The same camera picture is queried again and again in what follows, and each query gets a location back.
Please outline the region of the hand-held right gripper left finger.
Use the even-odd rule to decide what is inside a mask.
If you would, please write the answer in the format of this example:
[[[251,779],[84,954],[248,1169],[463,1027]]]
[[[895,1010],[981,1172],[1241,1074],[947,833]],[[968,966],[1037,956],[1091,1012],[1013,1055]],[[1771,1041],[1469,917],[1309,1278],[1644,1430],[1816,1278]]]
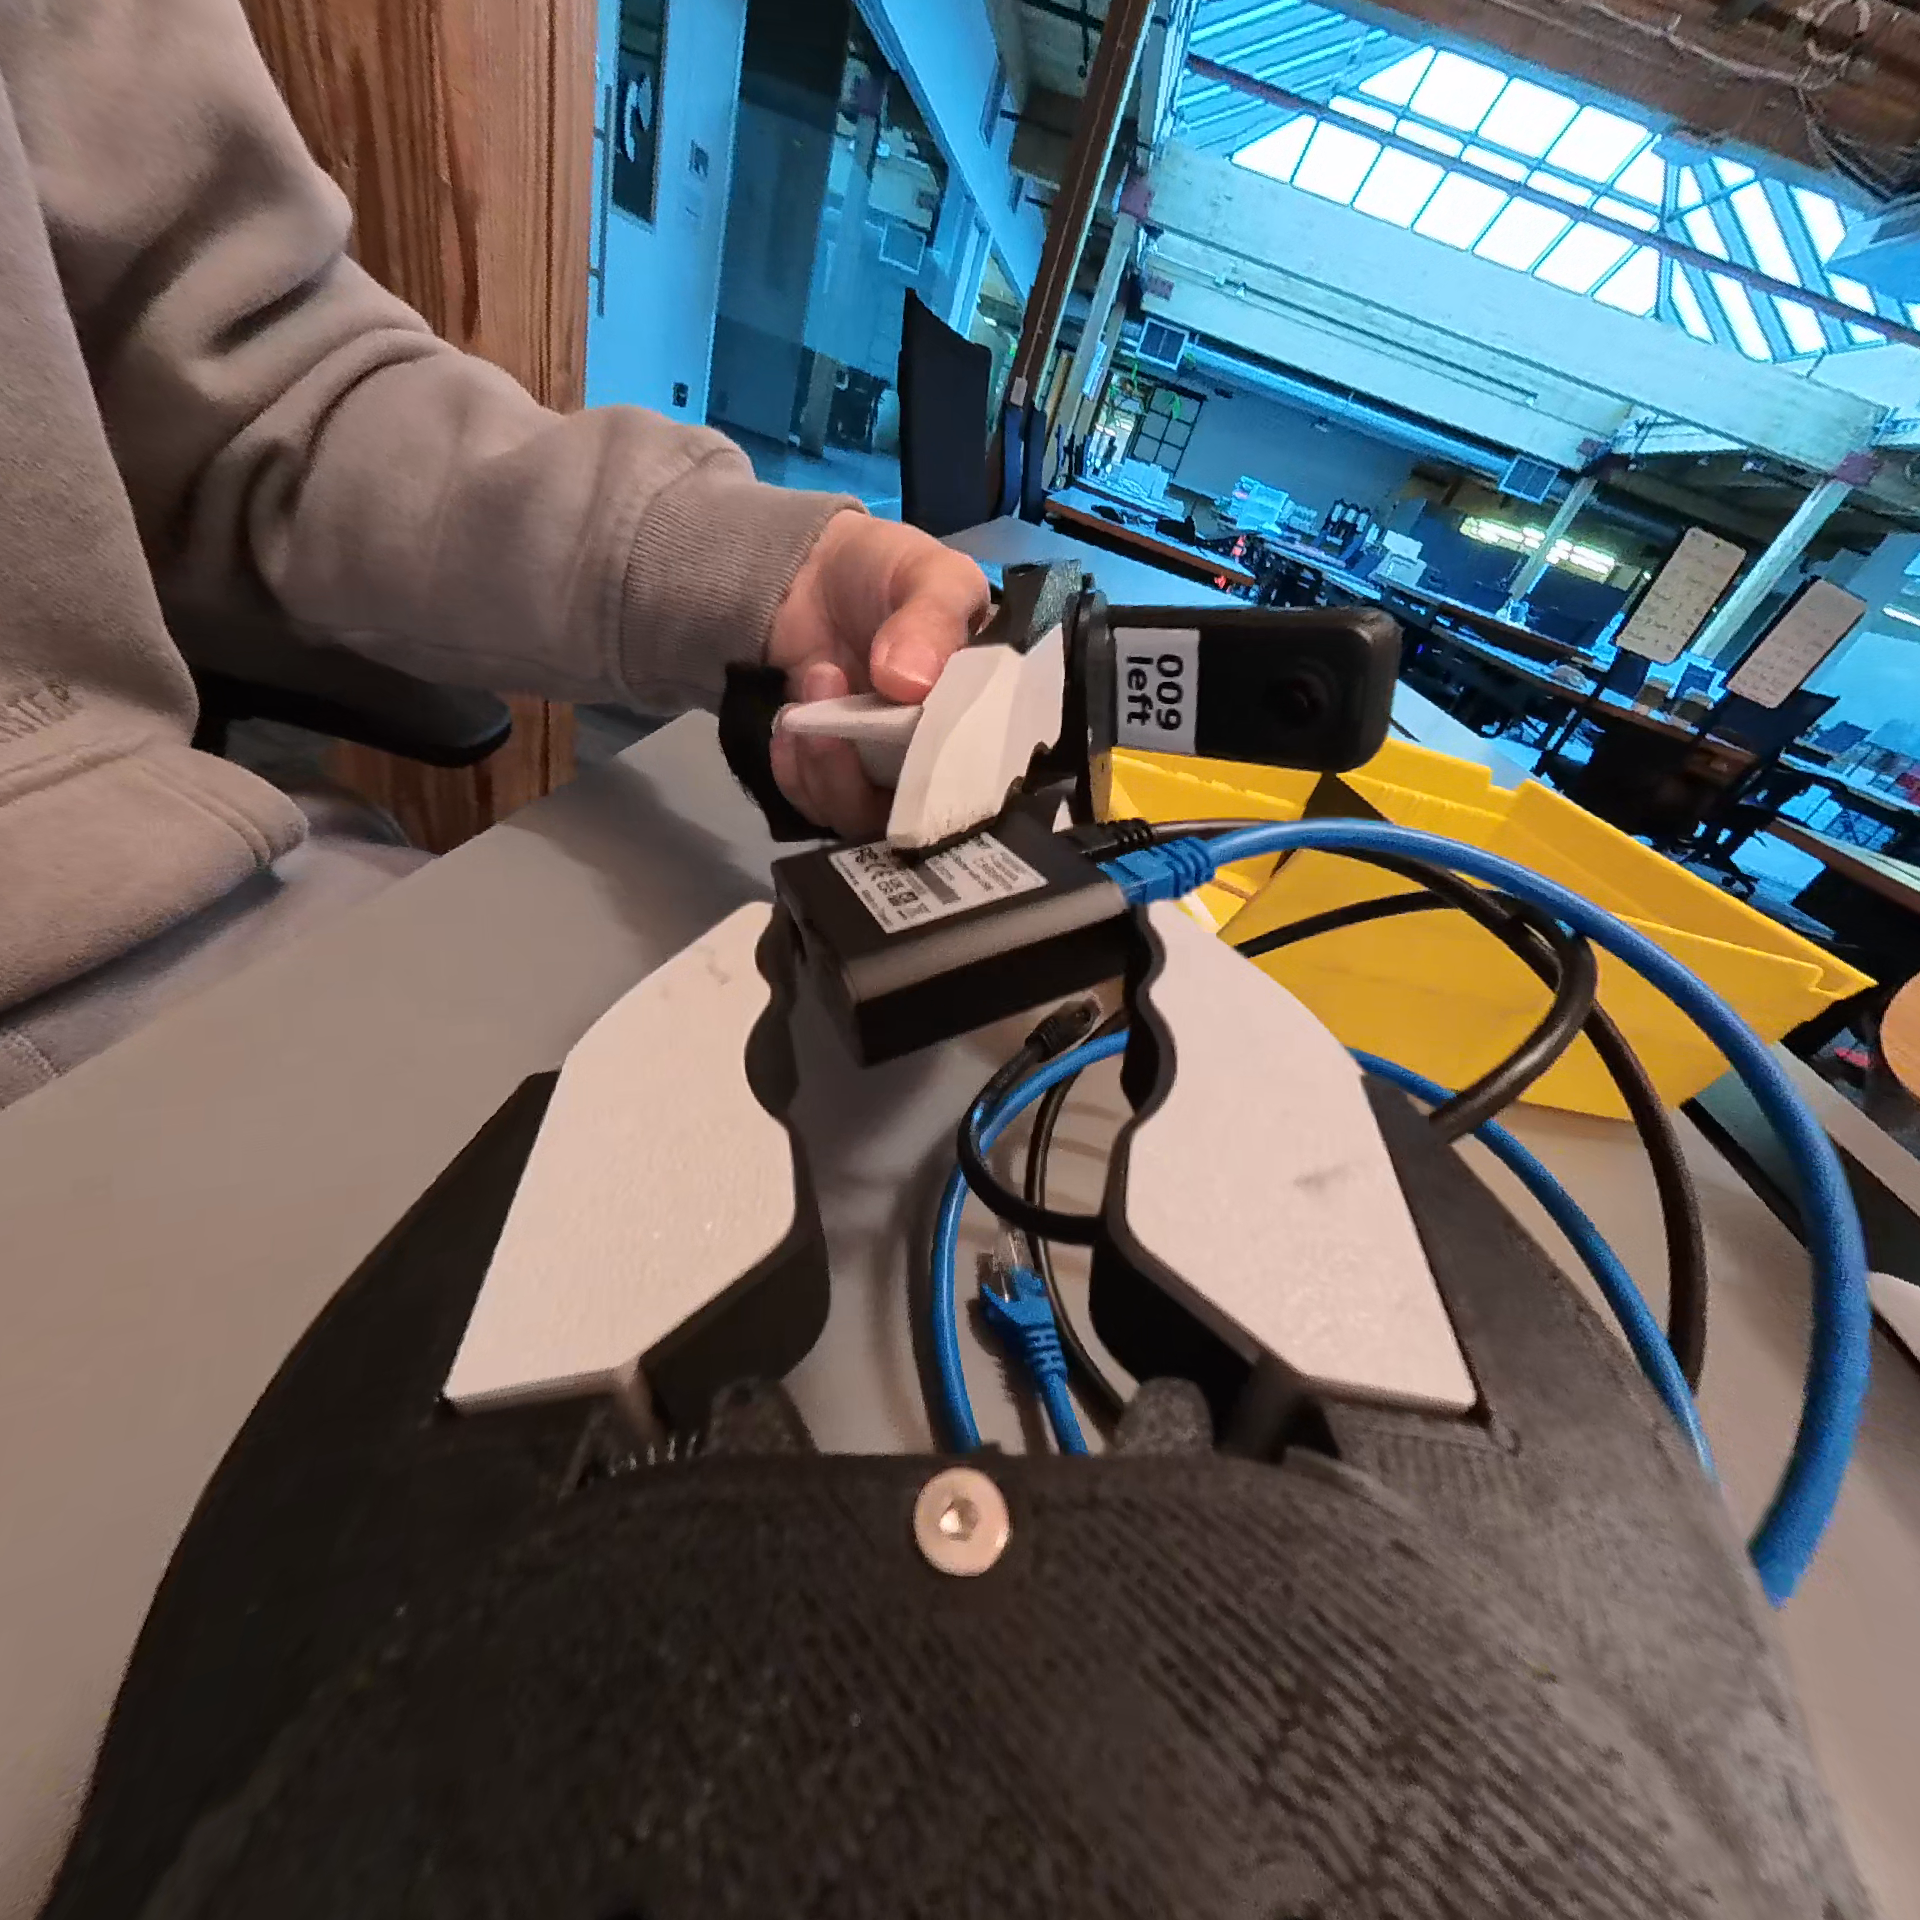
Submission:
[[[825,1330],[820,1203],[790,1108],[798,941],[740,906],[567,1053],[444,1380],[465,1415],[603,1399],[692,1434]]]

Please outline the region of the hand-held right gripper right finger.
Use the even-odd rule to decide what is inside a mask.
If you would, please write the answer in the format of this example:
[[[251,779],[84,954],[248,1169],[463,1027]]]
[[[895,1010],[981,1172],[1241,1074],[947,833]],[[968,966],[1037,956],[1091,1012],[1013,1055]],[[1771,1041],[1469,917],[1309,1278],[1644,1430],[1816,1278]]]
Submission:
[[[1133,913],[1124,1119],[1095,1211],[1092,1330],[1195,1385],[1231,1454],[1334,1452],[1336,1409],[1480,1403],[1353,1055],[1175,903]]]

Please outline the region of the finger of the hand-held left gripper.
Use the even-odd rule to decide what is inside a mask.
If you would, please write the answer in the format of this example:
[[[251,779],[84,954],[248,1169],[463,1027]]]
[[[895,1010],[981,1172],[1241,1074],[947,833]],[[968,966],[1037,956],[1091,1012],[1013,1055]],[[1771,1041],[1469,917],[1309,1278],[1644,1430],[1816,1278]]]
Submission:
[[[1065,721],[1065,629],[1027,646],[974,642],[932,684],[908,743],[885,841],[908,854],[944,849],[996,818]]]

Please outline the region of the black network adapter box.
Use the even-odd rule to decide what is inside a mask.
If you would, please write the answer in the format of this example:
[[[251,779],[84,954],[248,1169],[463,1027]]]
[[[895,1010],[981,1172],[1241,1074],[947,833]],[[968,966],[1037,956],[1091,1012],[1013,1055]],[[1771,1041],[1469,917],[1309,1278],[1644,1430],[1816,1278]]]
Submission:
[[[887,1066],[1116,978],[1131,945],[1118,882],[1011,812],[949,849],[811,849],[775,898],[852,1053]]]

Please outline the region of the person's left forearm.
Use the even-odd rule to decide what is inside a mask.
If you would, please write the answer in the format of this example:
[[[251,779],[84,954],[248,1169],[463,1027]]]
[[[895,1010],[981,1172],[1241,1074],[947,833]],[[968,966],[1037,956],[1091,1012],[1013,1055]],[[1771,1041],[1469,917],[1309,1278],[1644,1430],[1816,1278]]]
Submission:
[[[711,430],[541,407],[339,250],[264,267],[245,243],[233,291],[257,303],[159,363],[159,423],[208,433],[156,564],[199,614],[425,681],[713,708],[729,666],[773,663],[828,538],[885,532]]]

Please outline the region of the grey desk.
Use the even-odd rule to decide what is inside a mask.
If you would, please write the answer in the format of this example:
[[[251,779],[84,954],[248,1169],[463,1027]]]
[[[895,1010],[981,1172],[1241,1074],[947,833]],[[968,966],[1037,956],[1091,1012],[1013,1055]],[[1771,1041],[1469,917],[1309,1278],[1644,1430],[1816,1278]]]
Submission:
[[[775,854],[694,713],[5,1111],[5,1916],[43,1905],[176,1538],[300,1334],[516,1084]],[[912,1247],[1008,1031],[864,1074],[798,1021],[845,1209],[796,1388],[832,1447],[928,1443]],[[1792,1434],[1807,1261],[1718,1135],[1675,1126],[1713,1260],[1703,1417],[1747,1521]],[[1916,1916],[1916,1364],[1878,1330],[1875,1354],[1779,1628],[1875,1900]]]

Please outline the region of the person's left hand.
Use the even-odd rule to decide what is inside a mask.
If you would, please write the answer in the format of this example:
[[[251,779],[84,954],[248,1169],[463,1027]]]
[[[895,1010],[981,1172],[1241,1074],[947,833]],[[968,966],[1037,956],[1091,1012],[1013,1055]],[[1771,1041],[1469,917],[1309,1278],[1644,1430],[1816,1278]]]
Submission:
[[[951,655],[992,618],[992,590],[971,557],[925,532],[854,513],[835,515],[775,612],[765,663],[793,707],[875,692],[923,703]],[[785,801],[815,827],[872,841],[889,798],[857,751],[832,737],[773,740]]]

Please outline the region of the black partition panel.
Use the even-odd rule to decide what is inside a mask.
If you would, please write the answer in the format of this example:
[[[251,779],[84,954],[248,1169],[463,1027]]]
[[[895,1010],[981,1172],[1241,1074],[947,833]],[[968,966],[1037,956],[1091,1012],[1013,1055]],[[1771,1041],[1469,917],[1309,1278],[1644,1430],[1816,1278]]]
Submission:
[[[992,515],[992,349],[903,299],[895,363],[900,518],[951,538]]]

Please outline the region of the white notice board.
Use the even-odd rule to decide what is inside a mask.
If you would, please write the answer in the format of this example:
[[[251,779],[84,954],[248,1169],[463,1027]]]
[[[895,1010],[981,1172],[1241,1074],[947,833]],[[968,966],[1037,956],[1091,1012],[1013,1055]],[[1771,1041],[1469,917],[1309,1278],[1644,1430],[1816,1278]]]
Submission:
[[[1865,612],[1865,599],[1847,588],[1811,580],[1740,660],[1725,694],[1766,710],[1780,708]]]
[[[1655,666],[1679,659],[1740,577],[1747,549],[1703,526],[1689,526],[1627,610],[1616,635],[1623,654]]]

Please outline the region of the black office chair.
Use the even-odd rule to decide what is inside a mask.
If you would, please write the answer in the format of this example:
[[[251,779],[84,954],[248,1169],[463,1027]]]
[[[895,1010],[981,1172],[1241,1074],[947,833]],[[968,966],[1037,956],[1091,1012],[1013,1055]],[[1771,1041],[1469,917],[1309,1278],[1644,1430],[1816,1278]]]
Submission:
[[[1725,779],[1710,781],[1697,821],[1673,851],[1683,859],[1720,874],[1740,893],[1755,882],[1737,877],[1734,852],[1766,827],[1803,781],[1783,767],[1788,749],[1816,727],[1838,703],[1828,692],[1799,687],[1776,707],[1765,707],[1728,690],[1697,732],[1697,749],[1728,749],[1743,759]]]

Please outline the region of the yellow plastic bin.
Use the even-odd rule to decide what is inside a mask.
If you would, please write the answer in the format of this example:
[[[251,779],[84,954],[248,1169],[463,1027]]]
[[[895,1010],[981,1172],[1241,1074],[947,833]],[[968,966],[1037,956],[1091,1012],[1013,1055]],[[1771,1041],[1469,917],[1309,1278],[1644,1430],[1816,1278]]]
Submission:
[[[1096,818],[1382,818],[1510,857],[1616,913],[1725,999],[1755,1034],[1780,1041],[1867,986],[1867,974],[1755,907],[1648,851],[1536,781],[1495,774],[1404,739],[1336,785],[1224,759],[1116,751],[1095,772]],[[1189,895],[1219,938],[1244,941],[1340,906],[1400,895],[1408,882],[1325,852],[1229,867]],[[1521,961],[1453,909],[1382,919],[1261,958],[1260,969],[1340,1041],[1465,1089],[1545,1014],[1550,991]],[[1621,1027],[1669,1108],[1725,1073],[1716,1047],[1611,954],[1599,1007]],[[1624,1103],[1590,1042],[1521,1094],[1563,1113],[1623,1119]]]

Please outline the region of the person's grey sweatshirt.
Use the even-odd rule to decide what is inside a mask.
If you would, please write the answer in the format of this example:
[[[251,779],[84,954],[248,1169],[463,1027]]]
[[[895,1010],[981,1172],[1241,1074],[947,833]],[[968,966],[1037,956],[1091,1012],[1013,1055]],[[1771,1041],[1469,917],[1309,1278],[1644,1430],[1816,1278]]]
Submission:
[[[430,854],[189,739],[345,211],[237,5],[5,5],[5,1107]]]

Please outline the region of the wooden post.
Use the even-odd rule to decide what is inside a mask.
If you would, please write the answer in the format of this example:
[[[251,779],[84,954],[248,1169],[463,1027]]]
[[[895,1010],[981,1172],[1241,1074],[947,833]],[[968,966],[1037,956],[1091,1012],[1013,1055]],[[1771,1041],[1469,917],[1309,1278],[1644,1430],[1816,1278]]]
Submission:
[[[365,270],[555,412],[584,402],[588,3],[245,3]]]

